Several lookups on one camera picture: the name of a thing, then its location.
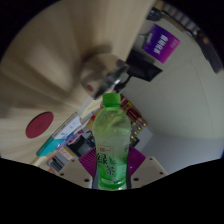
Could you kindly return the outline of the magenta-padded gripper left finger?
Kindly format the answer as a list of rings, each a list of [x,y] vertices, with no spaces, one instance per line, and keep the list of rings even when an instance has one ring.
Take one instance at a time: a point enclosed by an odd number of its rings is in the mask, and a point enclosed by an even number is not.
[[[71,159],[58,176],[83,188],[91,189],[97,170],[96,149],[93,148],[78,159]]]

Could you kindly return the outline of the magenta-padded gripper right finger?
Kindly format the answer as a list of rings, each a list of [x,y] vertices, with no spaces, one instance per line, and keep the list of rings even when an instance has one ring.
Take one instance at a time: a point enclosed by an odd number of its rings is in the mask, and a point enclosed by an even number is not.
[[[127,166],[127,187],[141,188],[167,176],[167,172],[155,157],[144,156],[140,151],[129,147]]]

